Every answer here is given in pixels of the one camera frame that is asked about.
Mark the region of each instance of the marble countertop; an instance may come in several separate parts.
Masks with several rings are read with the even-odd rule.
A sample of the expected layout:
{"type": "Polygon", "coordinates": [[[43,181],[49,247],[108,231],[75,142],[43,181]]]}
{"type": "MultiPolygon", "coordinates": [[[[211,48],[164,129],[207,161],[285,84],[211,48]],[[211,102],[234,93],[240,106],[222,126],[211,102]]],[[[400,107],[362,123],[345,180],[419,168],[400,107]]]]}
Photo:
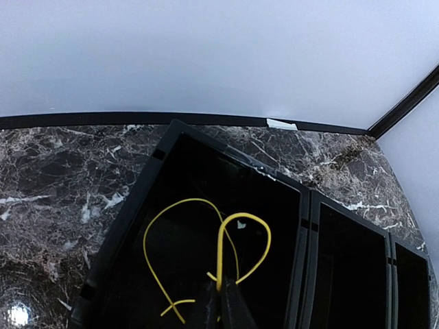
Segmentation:
{"type": "MultiPolygon", "coordinates": [[[[427,252],[404,193],[371,138],[262,127],[198,129],[427,252]]],[[[0,132],[0,328],[25,321],[26,328],[66,326],[94,255],[165,130],[114,125],[0,132]]],[[[435,278],[431,300],[431,327],[437,328],[435,278]]]]}

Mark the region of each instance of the black border strip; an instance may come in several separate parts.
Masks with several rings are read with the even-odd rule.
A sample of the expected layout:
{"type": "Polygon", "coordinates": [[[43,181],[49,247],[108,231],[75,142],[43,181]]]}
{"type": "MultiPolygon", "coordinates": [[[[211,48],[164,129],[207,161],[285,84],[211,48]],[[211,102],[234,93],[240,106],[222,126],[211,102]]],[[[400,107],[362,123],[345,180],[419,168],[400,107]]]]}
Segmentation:
{"type": "Polygon", "coordinates": [[[409,114],[439,85],[439,65],[424,78],[410,93],[395,105],[384,117],[369,128],[368,134],[376,139],[383,136],[394,125],[409,114]]]}
{"type": "MultiPolygon", "coordinates": [[[[249,127],[267,127],[266,118],[241,117],[223,114],[173,113],[173,112],[85,112],[31,114],[0,118],[0,129],[31,127],[59,127],[68,125],[167,125],[172,120],[184,121],[189,125],[234,125],[249,127]]],[[[275,119],[286,123],[295,123],[299,130],[311,132],[332,132],[338,134],[366,135],[368,130],[325,125],[302,121],[275,119]]]]}

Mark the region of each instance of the black container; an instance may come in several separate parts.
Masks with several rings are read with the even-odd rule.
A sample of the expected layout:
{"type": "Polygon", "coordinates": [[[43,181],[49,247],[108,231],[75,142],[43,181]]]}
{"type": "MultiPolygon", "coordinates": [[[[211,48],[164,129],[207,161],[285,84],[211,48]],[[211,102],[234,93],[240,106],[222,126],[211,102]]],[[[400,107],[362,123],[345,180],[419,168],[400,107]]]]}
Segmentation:
{"type": "Polygon", "coordinates": [[[390,329],[388,233],[311,192],[308,282],[299,328],[390,329]]]}
{"type": "MultiPolygon", "coordinates": [[[[173,121],[142,170],[112,225],[79,298],[70,328],[184,328],[169,306],[143,257],[146,226],[162,209],[200,197],[213,202],[224,218],[249,212],[271,228],[272,247],[262,265],[239,288],[259,327],[293,329],[308,237],[308,190],[255,159],[173,121]]],[[[227,230],[234,241],[241,273],[261,257],[265,230],[246,219],[227,230]]],[[[220,220],[201,202],[166,212],[147,238],[154,270],[173,301],[195,298],[215,274],[220,220]]],[[[225,274],[234,278],[230,243],[225,242],[225,274]]],[[[193,304],[178,310],[188,318],[193,304]]]]}
{"type": "Polygon", "coordinates": [[[430,329],[430,275],[427,255],[390,234],[393,329],[430,329]]]}

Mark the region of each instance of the black trim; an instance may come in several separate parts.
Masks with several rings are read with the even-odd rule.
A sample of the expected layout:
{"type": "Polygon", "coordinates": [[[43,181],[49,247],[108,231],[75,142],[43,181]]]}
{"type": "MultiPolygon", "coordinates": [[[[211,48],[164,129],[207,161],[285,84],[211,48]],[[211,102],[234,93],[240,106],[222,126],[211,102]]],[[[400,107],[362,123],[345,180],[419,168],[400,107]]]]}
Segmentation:
{"type": "MultiPolygon", "coordinates": [[[[249,127],[267,127],[266,118],[241,117],[222,114],[171,113],[171,112],[85,112],[58,114],[31,114],[0,118],[0,129],[16,129],[31,127],[59,127],[66,125],[164,125],[177,119],[190,125],[234,125],[249,127]]],[[[338,134],[366,135],[367,130],[324,125],[302,121],[283,120],[295,123],[299,130],[312,132],[333,132],[338,134]]]]}
{"type": "Polygon", "coordinates": [[[409,114],[439,85],[439,65],[410,93],[395,105],[384,117],[369,128],[368,134],[376,139],[383,136],[403,117],[409,114]]]}

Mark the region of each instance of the white panel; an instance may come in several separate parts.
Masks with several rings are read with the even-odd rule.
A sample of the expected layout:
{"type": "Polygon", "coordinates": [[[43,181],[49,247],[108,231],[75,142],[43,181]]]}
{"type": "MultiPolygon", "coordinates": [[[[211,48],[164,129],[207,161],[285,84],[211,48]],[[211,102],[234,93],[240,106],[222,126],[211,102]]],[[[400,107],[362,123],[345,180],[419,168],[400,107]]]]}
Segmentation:
{"type": "Polygon", "coordinates": [[[439,277],[439,90],[379,140],[427,242],[439,277]]]}
{"type": "Polygon", "coordinates": [[[0,116],[211,112],[367,128],[439,60],[439,2],[0,2],[0,116]]]}

